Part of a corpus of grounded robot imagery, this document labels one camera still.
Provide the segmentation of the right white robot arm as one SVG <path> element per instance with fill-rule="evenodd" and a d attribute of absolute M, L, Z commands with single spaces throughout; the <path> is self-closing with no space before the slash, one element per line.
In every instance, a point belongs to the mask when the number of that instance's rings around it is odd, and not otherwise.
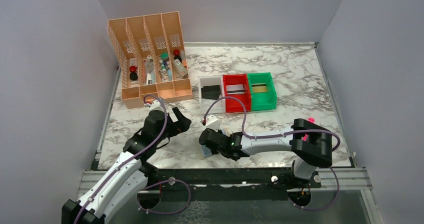
<path fill-rule="evenodd" d="M 332 166 L 333 152 L 341 139 L 335 133 L 306 119 L 295 119 L 290 128 L 279 131 L 249 133 L 245 130 L 225 134 L 218 120 L 210 115 L 203 121 L 205 130 L 199 144 L 210 149 L 212 154 L 239 160 L 259 153 L 291 151 L 297 155 L 289 173 L 289 182 L 301 187 L 312 178 L 318 167 Z"/>

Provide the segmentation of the beige card holder wallet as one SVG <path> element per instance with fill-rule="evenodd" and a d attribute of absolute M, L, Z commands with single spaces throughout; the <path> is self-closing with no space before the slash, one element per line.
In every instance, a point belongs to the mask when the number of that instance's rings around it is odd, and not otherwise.
<path fill-rule="evenodd" d="M 232 135 L 232 133 L 227 131 L 205 129 L 199 137 L 199 144 L 203 148 L 209 149 L 210 154 L 206 154 L 204 156 L 207 157 L 214 154 L 221 154 L 226 158 L 230 158 L 231 155 L 228 148 Z"/>

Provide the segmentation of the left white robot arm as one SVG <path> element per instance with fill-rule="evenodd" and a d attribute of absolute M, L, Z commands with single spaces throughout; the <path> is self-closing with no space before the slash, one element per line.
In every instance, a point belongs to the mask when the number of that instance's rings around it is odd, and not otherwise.
<path fill-rule="evenodd" d="M 158 169 L 147 160 L 158 144 L 189 130 L 191 120 L 177 107 L 176 121 L 163 107 L 152 107 L 144 125 L 125 143 L 113 166 L 78 200 L 62 207 L 62 223 L 109 223 L 116 212 L 140 190 L 160 187 Z"/>

